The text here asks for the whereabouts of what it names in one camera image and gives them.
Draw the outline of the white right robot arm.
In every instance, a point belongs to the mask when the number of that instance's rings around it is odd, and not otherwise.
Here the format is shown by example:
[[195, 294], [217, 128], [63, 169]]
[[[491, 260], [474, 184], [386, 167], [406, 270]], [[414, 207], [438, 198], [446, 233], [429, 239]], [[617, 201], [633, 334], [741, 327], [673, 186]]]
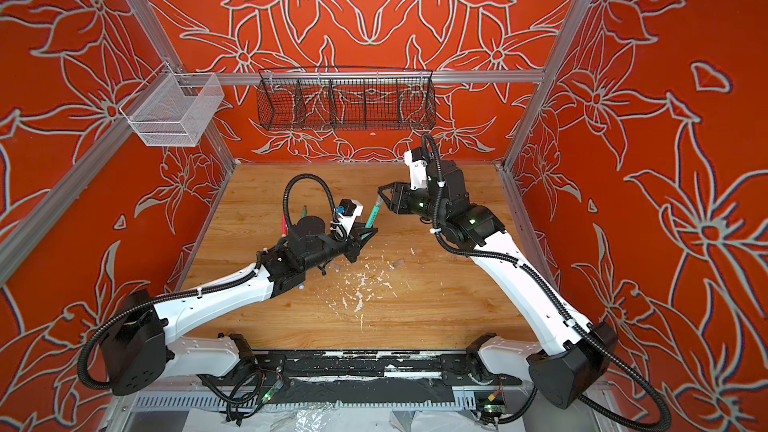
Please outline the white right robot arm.
[[538, 341], [525, 349], [500, 337], [486, 339], [477, 352], [483, 367], [529, 381], [553, 405], [569, 407], [606, 372], [617, 333], [605, 322], [592, 323], [543, 278], [502, 221], [471, 202], [464, 174], [454, 162], [437, 166], [411, 156], [404, 162], [409, 181], [378, 190], [387, 208], [430, 221], [432, 234], [447, 251], [470, 258], [493, 279]]

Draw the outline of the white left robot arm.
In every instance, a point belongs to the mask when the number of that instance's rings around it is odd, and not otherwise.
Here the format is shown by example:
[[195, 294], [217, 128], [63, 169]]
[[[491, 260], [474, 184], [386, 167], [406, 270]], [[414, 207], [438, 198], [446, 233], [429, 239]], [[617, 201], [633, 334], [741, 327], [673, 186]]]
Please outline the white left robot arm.
[[352, 222], [346, 238], [337, 240], [323, 227], [320, 218], [305, 218], [254, 263], [198, 288], [156, 297], [146, 290], [131, 293], [83, 349], [81, 382], [125, 396], [169, 376], [228, 375], [250, 356], [240, 340], [225, 336], [203, 345], [185, 334], [298, 287], [309, 270], [324, 270], [337, 257], [355, 262], [378, 231]]

